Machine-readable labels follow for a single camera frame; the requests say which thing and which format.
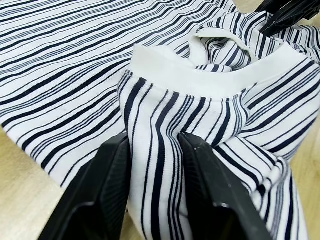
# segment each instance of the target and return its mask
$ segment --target black clamp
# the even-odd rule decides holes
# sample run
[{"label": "black clamp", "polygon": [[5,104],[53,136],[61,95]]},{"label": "black clamp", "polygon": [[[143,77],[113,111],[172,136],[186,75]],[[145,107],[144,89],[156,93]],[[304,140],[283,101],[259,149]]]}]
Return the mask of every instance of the black clamp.
[{"label": "black clamp", "polygon": [[[198,136],[178,136],[194,239],[271,240],[241,181]],[[131,179],[126,134],[106,141],[62,196],[39,240],[119,240]]]}]

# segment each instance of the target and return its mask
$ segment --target navy stripe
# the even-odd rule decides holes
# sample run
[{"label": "navy stripe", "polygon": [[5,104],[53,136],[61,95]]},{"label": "navy stripe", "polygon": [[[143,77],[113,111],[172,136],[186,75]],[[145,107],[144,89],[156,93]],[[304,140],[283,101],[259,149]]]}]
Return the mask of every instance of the navy stripe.
[{"label": "navy stripe", "polygon": [[145,213],[145,201],[146,201],[146,192],[147,192],[147,184],[148,184],[148,175],[149,175],[149,167],[150,167],[150,162],[151,162],[151,155],[152,155],[152,150],[153,150],[153,145],[154,145],[154,131],[152,130],[152,120],[156,114],[156,111],[159,109],[160,105],[164,102],[168,95],[168,91],[165,92],[165,95],[161,99],[161,101],[158,103],[158,105],[155,107],[151,118],[150,118],[150,129],[151,129],[151,138],[150,138],[150,145],[149,145],[149,156],[148,156],[148,161],[146,164],[146,171],[145,171],[145,177],[144,177],[144,188],[143,188],[143,196],[142,196],[142,208],[141,208],[141,227],[142,227],[142,232],[144,235],[144,238],[148,240],[146,231],[145,231],[145,223],[144,223],[144,213]]},{"label": "navy stripe", "polygon": [[221,127],[219,128],[219,131],[218,133],[216,134],[214,140],[212,141],[211,143],[211,146],[214,148],[215,146],[217,146],[221,140],[223,139],[224,135],[225,135],[225,132],[227,130],[227,127],[229,125],[229,122],[230,122],[230,117],[231,117],[231,111],[230,111],[230,103],[229,103],[229,98],[226,99],[226,102],[225,102],[225,106],[226,106],[226,113],[225,113],[225,118],[224,118],[224,121],[221,125]]},{"label": "navy stripe", "polygon": [[120,112],[120,107],[117,107],[115,110],[113,110],[112,113],[110,113],[109,116],[107,116],[102,122],[100,122],[97,126],[95,126],[94,128],[92,128],[90,131],[68,141],[65,142],[64,144],[61,144],[60,146],[56,147],[55,149],[53,149],[43,160],[43,162],[41,163],[41,167],[44,169],[46,168],[46,166],[48,165],[48,163],[50,162],[50,160],[61,150],[63,150],[64,148],[77,143],[79,140],[84,139],[88,136],[90,136],[91,134],[94,134],[96,131],[98,131],[102,126],[104,126],[105,124],[107,124],[111,119],[113,119],[115,117],[116,114],[118,114]]},{"label": "navy stripe", "polygon": [[164,138],[161,134],[160,128],[169,113],[169,111],[173,108],[176,101],[178,100],[179,93],[174,92],[172,98],[165,106],[163,111],[161,112],[158,120],[156,121],[155,128],[157,132],[159,149],[158,149],[158,158],[156,163],[156,171],[154,175],[154,185],[152,192],[152,202],[151,202],[151,232],[154,240],[160,240],[160,220],[159,220],[159,204],[160,204],[160,192],[162,186],[162,178],[164,174],[164,166],[166,161],[165,156],[165,142]]},{"label": "navy stripe", "polygon": [[142,77],[139,78],[139,81],[134,85],[132,88],[132,91],[130,92],[130,95],[128,96],[128,100],[126,101],[125,107],[124,107],[124,124],[126,127],[128,127],[129,122],[129,116],[132,110],[132,107],[134,105],[135,99],[137,98],[138,93],[143,88],[143,86],[146,84],[146,80]]},{"label": "navy stripe", "polygon": [[39,10],[36,10],[36,11],[32,11],[32,12],[28,12],[28,13],[24,13],[24,14],[21,14],[19,16],[13,16],[13,17],[10,17],[10,18],[7,18],[7,19],[2,19],[0,20],[0,23],[4,23],[4,22],[7,22],[7,21],[10,21],[10,20],[16,20],[18,18],[21,18],[21,17],[25,17],[25,16],[28,16],[28,15],[31,15],[31,14],[36,14],[36,13],[40,13],[40,12],[43,12],[45,10],[50,10],[50,9],[54,9],[56,7],[59,7],[59,6],[62,6],[62,5],[65,5],[65,4],[68,4],[68,3],[72,3],[73,0],[69,0],[69,1],[63,1],[57,5],[54,5],[54,6],[48,6],[46,8],[42,8],[42,9],[39,9]]},{"label": "navy stripe", "polygon": [[293,193],[293,179],[292,176],[290,177],[290,206],[289,206],[289,216],[286,224],[286,231],[285,231],[285,240],[291,239],[291,230],[292,230],[292,224],[294,220],[294,193]]},{"label": "navy stripe", "polygon": [[93,109],[94,107],[96,107],[99,103],[101,103],[102,101],[104,101],[107,97],[109,97],[112,94],[115,94],[117,92],[117,90],[112,90],[107,92],[103,97],[101,97],[99,100],[97,100],[96,102],[94,102],[93,104],[87,106],[86,108],[84,108],[83,110],[77,112],[75,115],[73,115],[72,117],[60,122],[59,124],[51,127],[51,128],[47,128],[46,130],[43,131],[39,131],[37,132],[35,135],[33,135],[32,137],[28,138],[21,146],[23,151],[26,151],[27,146],[32,143],[34,140],[36,140],[37,138],[51,133],[53,131],[56,131],[60,128],[62,128],[63,126],[71,123],[73,120],[76,120],[77,118],[79,118],[82,114],[85,114],[87,112],[89,112],[91,109]]},{"label": "navy stripe", "polygon": [[302,128],[300,131],[298,131],[292,137],[290,137],[289,139],[285,140],[284,142],[282,142],[281,144],[277,145],[276,147],[269,149],[268,151],[270,153],[275,154],[275,153],[281,151],[282,149],[284,149],[285,147],[289,146],[294,141],[299,139],[303,134],[305,134],[307,132],[307,130],[310,129],[312,124],[314,124],[314,122],[315,122],[315,119],[313,119],[311,122],[309,122],[308,125],[306,125],[304,128]]},{"label": "navy stripe", "polygon": [[182,133],[185,133],[188,130],[188,128],[190,127],[191,123],[195,120],[195,118],[198,116],[200,111],[204,108],[205,103],[206,103],[206,98],[201,97],[198,106],[193,111],[193,113],[191,114],[189,119],[186,121],[186,124],[183,126],[183,128],[181,130]]},{"label": "navy stripe", "polygon": [[[55,99],[55,100],[52,101],[52,102],[49,102],[49,103],[47,103],[47,104],[45,104],[45,105],[43,105],[43,106],[41,106],[41,107],[38,107],[37,109],[34,109],[34,110],[32,110],[32,111],[24,112],[24,113],[21,113],[21,114],[19,114],[19,115],[16,115],[16,116],[13,116],[13,117],[9,118],[8,120],[6,120],[6,121],[3,122],[2,127],[4,128],[4,127],[6,127],[8,124],[10,124],[10,123],[13,122],[13,121],[16,121],[16,120],[18,120],[18,119],[20,119],[20,118],[24,118],[24,117],[26,117],[26,116],[30,116],[30,115],[32,115],[32,114],[35,114],[35,113],[37,113],[37,112],[40,112],[40,111],[42,111],[42,110],[44,110],[44,109],[47,109],[48,107],[51,107],[51,106],[57,104],[58,102],[61,102],[62,100],[65,100],[65,99],[67,99],[67,98],[70,98],[72,95],[76,94],[77,92],[83,90],[84,88],[86,88],[86,87],[89,86],[90,84],[92,84],[92,83],[94,83],[95,81],[99,80],[101,77],[103,77],[106,73],[108,73],[111,69],[113,69],[113,68],[114,68],[115,66],[117,66],[118,64],[125,63],[126,61],[127,61],[127,60],[124,59],[124,60],[120,61],[119,63],[115,63],[115,64],[112,64],[112,65],[108,66],[108,67],[107,67],[106,69],[104,69],[103,71],[99,72],[99,73],[96,74],[95,76],[93,76],[93,77],[91,77],[90,79],[88,79],[88,81],[82,83],[81,85],[79,85],[78,87],[74,88],[73,90],[71,90],[71,91],[68,92],[67,94],[65,94],[65,95],[63,95],[63,96]],[[55,79],[55,76],[52,76],[52,77],[48,78],[48,80],[45,80],[44,82],[39,83],[39,85],[42,85],[42,86],[43,86],[43,85],[47,84],[46,82],[51,82],[51,81],[53,81],[53,80]],[[30,90],[27,90],[26,92],[27,92],[27,94],[25,94],[25,95],[24,95],[24,93],[22,93],[22,94],[21,94],[22,96],[20,95],[20,97],[17,96],[17,97],[11,98],[11,99],[10,99],[10,100],[11,100],[10,102],[13,102],[13,101],[15,101],[15,100],[19,100],[20,98],[23,98],[23,97],[25,97],[25,96],[27,96],[28,94],[31,93]]]}]

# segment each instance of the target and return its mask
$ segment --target wooden table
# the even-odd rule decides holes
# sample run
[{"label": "wooden table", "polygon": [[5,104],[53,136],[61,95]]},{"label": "wooden table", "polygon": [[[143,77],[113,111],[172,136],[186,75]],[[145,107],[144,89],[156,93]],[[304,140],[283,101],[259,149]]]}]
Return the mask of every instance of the wooden table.
[{"label": "wooden table", "polygon": [[[239,10],[251,12],[261,0],[237,0]],[[304,24],[320,27],[317,16]],[[320,119],[292,161],[311,240],[320,235]],[[63,191],[0,129],[0,239],[36,240]],[[122,239],[141,239],[126,215]]]}]

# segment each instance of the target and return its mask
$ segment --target garment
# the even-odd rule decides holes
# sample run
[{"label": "garment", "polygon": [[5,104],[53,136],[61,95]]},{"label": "garment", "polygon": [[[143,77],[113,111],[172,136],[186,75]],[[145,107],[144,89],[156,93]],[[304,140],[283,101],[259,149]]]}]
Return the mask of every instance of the garment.
[{"label": "garment", "polygon": [[[295,26],[267,38],[259,34],[259,29],[269,14],[240,14],[227,0],[50,0],[1,1],[0,4],[0,24],[5,26],[0,36],[0,123],[9,137],[59,184],[68,186],[104,141],[127,129],[133,162],[142,161],[140,166],[133,165],[128,202],[137,228],[148,239],[151,236],[157,239],[159,233],[163,239],[189,239],[181,152],[177,146],[167,152],[170,142],[166,136],[176,144],[177,131],[195,129],[193,133],[210,142],[219,159],[243,181],[274,239],[307,238],[288,161],[319,108],[316,104],[319,102],[319,69],[312,62],[319,62],[319,43],[315,41],[318,29]],[[218,29],[224,30],[226,35],[212,35],[212,29],[215,34]],[[162,73],[168,74],[172,82],[158,89],[158,82],[151,87],[154,80],[152,76],[144,76],[144,71],[163,68],[162,64],[148,68],[145,65],[143,72],[136,68],[125,72],[134,44],[168,45],[169,48],[153,48],[152,56],[165,56],[166,60],[161,63],[168,59],[178,63],[174,64],[177,68],[200,69],[205,74],[246,73],[247,79],[251,79],[250,76],[257,76],[259,71],[250,71],[250,68],[261,66],[261,71],[267,70],[265,75],[270,79],[255,84],[259,79],[254,78],[249,85],[246,77],[237,77],[240,85],[232,80],[226,88],[220,81],[221,88],[217,91],[215,79],[212,78],[213,85],[209,87],[210,81],[203,80],[202,73],[190,80],[196,81],[200,90],[194,87],[193,94],[188,94],[188,84],[183,84],[180,77],[184,70],[175,76],[166,70]],[[268,62],[272,54],[285,59],[266,69],[261,61]],[[138,56],[143,54],[135,54],[132,63],[137,62],[134,59]],[[177,89],[171,85],[174,82],[180,83]],[[225,94],[225,90],[238,92]],[[139,108],[142,98],[148,101],[142,101],[145,105]],[[139,115],[137,109],[143,109]],[[143,134],[150,129],[150,109],[157,110],[151,125],[155,130],[153,144],[157,144],[153,145],[150,155],[153,160],[148,176],[152,177],[146,181],[148,162],[143,156],[150,150],[150,143],[145,145],[149,135]],[[197,110],[199,113],[194,114],[192,120],[192,113]],[[135,126],[133,120],[137,116],[144,116],[143,123],[137,121]],[[168,133],[161,134],[166,128]],[[159,144],[161,136],[164,144]],[[161,146],[164,152],[158,151]],[[165,153],[165,157],[175,152],[176,161],[166,158],[162,169],[153,151]],[[176,165],[168,172],[170,164]],[[162,180],[161,187],[171,189],[172,186],[175,191],[171,197],[167,188],[153,194],[154,177]],[[144,196],[145,185],[148,197]],[[143,213],[142,199],[136,199],[137,196],[145,199]]]},{"label": "garment", "polygon": [[141,234],[191,237],[177,139],[187,132],[241,179],[274,239],[307,239],[289,160],[318,114],[319,72],[287,43],[228,73],[136,46],[118,94],[132,152],[128,209]]}]

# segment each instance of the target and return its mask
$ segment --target striped fabric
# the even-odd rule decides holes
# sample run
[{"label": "striped fabric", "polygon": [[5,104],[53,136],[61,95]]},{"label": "striped fabric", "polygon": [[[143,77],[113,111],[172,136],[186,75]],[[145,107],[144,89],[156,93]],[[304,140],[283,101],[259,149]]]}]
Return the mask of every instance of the striped fabric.
[{"label": "striped fabric", "polygon": [[190,33],[233,11],[226,0],[2,0],[0,123],[65,188],[125,130],[115,103],[133,45],[187,56]]},{"label": "striped fabric", "polygon": [[[64,188],[103,142],[127,131],[128,208],[146,239],[192,238],[176,136],[193,133],[240,177],[274,239],[305,240],[288,162],[318,114],[320,32],[295,26],[267,38],[259,29],[269,17],[240,14],[231,0],[2,0],[0,123]],[[231,33],[249,51],[232,38],[197,36],[206,60],[193,61],[188,40],[208,29]],[[253,71],[257,84],[226,97],[208,87],[214,77],[190,94],[183,77],[173,89],[126,71],[134,44],[168,45],[178,62],[190,57],[188,69],[202,74],[233,74],[268,59],[283,42],[294,49],[295,64],[265,81]],[[233,80],[225,89],[247,81]]]}]

